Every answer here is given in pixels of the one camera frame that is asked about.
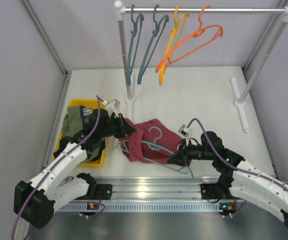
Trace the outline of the teal green hanger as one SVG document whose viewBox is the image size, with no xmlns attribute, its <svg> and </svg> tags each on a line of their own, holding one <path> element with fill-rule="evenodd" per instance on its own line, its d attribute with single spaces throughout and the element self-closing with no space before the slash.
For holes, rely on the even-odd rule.
<svg viewBox="0 0 288 240">
<path fill-rule="evenodd" d="M 163 146 L 161 146 L 161 145 L 156 144 L 157 140 L 161 139 L 162 136 L 163 136 L 162 130 L 161 130 L 159 127 L 157 127 L 157 126 L 152 126 L 152 127 L 150 127 L 149 130 L 148 130 L 148 132 L 150 132 L 151 130 L 157 130 L 157 131 L 159 132 L 159 136 L 155 137 L 154 140 L 153 140 L 153 142 L 149 142 L 149 141 L 142 140 L 141 143 L 146 144 L 147 147 L 148 147 L 150 150 L 154 151 L 154 152 L 157 152 L 157 151 L 159 151 L 159 150 L 164 150 L 164 151 L 166 151 L 166 152 L 168 152 L 168 153 L 170 153 L 170 154 L 174 154 L 174 152 L 172 152 L 171 150 L 169 150 L 169 149 L 167 149 L 167 148 L 165 148 L 165 147 L 163 147 Z M 122 141 L 120 141 L 120 142 L 115 146 L 115 149 L 118 148 L 118 147 L 120 147 L 120 149 L 121 149 L 122 152 L 129 154 L 130 152 L 129 152 L 129 149 L 128 149 L 127 145 L 126 145 L 127 142 L 128 142 L 128 140 L 122 140 Z M 162 164 L 162 163 L 157 162 L 156 160 L 153 160 L 153 159 L 149 159 L 149 158 L 146 158 L 146 157 L 145 157 L 144 159 L 147 160 L 147 161 L 150 162 L 150 163 L 156 164 L 156 165 L 161 166 L 161 167 L 163 167 L 163 168 L 170 169 L 171 171 L 177 172 L 177 173 L 179 173 L 179 174 L 181 174 L 181 175 L 190 174 L 190 175 L 191 175 L 191 178 L 194 179 L 194 174 L 193 174 L 193 171 L 191 170 L 190 167 L 187 167 L 188 171 L 187 171 L 187 172 L 184 172 L 183 169 L 186 168 L 185 166 L 182 166 L 182 167 L 180 167 L 180 168 L 178 168 L 178 169 L 175 169 L 175 168 L 173 168 L 173 167 L 168 166 L 167 164 Z"/>
</svg>

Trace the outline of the red tank top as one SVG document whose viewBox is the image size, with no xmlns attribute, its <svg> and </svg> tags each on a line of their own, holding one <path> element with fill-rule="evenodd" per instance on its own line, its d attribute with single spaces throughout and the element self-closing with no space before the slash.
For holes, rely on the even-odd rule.
<svg viewBox="0 0 288 240">
<path fill-rule="evenodd" d="M 166 128 L 158 119 L 134 124 L 126 119 L 136 132 L 120 139 L 123 154 L 130 162 L 166 165 L 169 158 L 177 151 L 181 137 Z"/>
</svg>

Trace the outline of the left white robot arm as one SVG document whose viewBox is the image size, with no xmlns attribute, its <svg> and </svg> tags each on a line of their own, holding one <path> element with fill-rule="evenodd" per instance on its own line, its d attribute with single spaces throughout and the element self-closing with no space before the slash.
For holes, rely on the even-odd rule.
<svg viewBox="0 0 288 240">
<path fill-rule="evenodd" d="M 13 211 L 36 229 L 42 229 L 64 205 L 80 197 L 93 198 L 97 181 L 90 174 L 78 174 L 68 184 L 61 182 L 81 162 L 101 156 L 106 138 L 123 139 L 135 132 L 122 114 L 95 109 L 89 122 L 69 138 L 47 168 L 30 181 L 16 185 Z"/>
</svg>

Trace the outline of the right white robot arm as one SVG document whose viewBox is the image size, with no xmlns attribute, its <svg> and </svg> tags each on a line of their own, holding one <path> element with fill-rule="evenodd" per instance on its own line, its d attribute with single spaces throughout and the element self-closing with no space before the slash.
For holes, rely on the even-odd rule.
<svg viewBox="0 0 288 240">
<path fill-rule="evenodd" d="M 217 198 L 244 199 L 274 215 L 288 229 L 288 184 L 224 147 L 222 139 L 212 131 L 203 133 L 198 144 L 182 139 L 168 163 L 188 167 L 193 160 L 211 161 L 220 173 L 214 186 Z"/>
</svg>

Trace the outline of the dark teal hanger leftmost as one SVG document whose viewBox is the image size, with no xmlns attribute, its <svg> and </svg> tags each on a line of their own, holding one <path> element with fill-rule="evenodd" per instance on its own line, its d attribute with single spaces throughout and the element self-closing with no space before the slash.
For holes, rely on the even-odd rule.
<svg viewBox="0 0 288 240">
<path fill-rule="evenodd" d="M 134 19 L 134 8 L 135 5 L 131 6 L 131 21 L 133 23 L 133 30 L 131 31 L 131 40 L 129 44 L 128 57 L 127 57 L 127 66 L 126 66 L 126 84 L 131 86 L 131 75 L 133 72 L 135 59 L 138 51 L 139 40 L 142 31 L 142 24 L 144 21 L 144 16 L 142 13 L 139 13 Z"/>
</svg>

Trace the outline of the dark teal hanger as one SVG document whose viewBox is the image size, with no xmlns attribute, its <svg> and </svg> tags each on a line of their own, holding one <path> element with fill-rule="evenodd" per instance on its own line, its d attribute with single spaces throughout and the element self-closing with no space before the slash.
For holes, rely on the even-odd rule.
<svg viewBox="0 0 288 240">
<path fill-rule="evenodd" d="M 137 78 L 138 85 L 142 83 L 144 73 L 150 63 L 150 60 L 160 40 L 160 37 L 167 23 L 169 22 L 169 16 L 167 14 L 163 15 L 159 21 L 156 21 L 156 13 L 157 13 L 158 8 L 159 8 L 159 5 L 158 4 L 155 5 L 154 11 L 153 11 L 153 22 L 155 23 L 155 29 L 152 31 L 152 36 L 146 48 L 146 51 L 145 51 L 145 54 L 144 54 L 144 57 L 143 57 L 143 60 L 139 69 L 138 78 Z"/>
<path fill-rule="evenodd" d="M 131 75 L 133 72 L 135 59 L 138 51 L 139 40 L 142 31 L 142 24 L 144 21 L 144 16 L 142 13 L 139 13 L 134 19 L 134 8 L 135 5 L 131 6 L 131 21 L 133 23 L 133 30 L 131 31 L 131 40 L 129 44 L 128 57 L 127 57 L 127 66 L 126 66 L 126 84 L 131 86 Z"/>
</svg>

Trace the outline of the yellow hanger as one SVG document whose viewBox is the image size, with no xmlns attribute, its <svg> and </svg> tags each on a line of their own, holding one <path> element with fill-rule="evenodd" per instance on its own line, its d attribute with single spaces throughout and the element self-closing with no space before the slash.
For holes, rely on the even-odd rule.
<svg viewBox="0 0 288 240">
<path fill-rule="evenodd" d="M 171 30 L 171 35 L 167 43 L 167 47 L 164 53 L 164 57 L 157 65 L 155 72 L 159 73 L 158 83 L 159 85 L 163 84 L 164 75 L 167 70 L 168 65 L 171 63 L 172 53 L 170 53 L 172 47 L 179 43 L 183 30 L 185 29 L 188 18 L 190 17 L 189 13 L 181 13 L 178 16 L 180 5 L 178 4 L 175 8 L 173 15 L 174 27 Z"/>
</svg>

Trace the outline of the green clothes pile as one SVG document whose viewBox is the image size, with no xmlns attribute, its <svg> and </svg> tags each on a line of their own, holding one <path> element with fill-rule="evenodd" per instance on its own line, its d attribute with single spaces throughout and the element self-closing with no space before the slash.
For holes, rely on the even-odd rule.
<svg viewBox="0 0 288 240">
<path fill-rule="evenodd" d="M 99 132 L 103 130 L 107 121 L 108 113 L 104 109 L 98 111 L 83 105 L 68 107 L 61 129 L 62 138 L 59 141 L 59 148 L 53 156 L 58 157 L 68 143 L 80 143 L 91 131 L 94 131 L 81 146 L 87 151 L 85 163 L 99 160 L 105 149 L 104 140 L 99 137 Z"/>
</svg>

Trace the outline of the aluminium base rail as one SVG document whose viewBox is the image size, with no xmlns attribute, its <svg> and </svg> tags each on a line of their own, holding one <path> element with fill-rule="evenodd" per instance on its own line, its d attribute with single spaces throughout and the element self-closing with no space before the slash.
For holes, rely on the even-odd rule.
<svg viewBox="0 0 288 240">
<path fill-rule="evenodd" d="M 97 181 L 81 173 L 69 183 L 56 187 L 34 186 L 21 182 L 15 196 L 22 201 L 28 197 L 37 203 L 66 204 L 71 201 L 159 201 L 159 200 L 217 200 L 232 199 L 227 189 L 219 191 L 215 183 L 196 179 L 103 179 Z"/>
</svg>

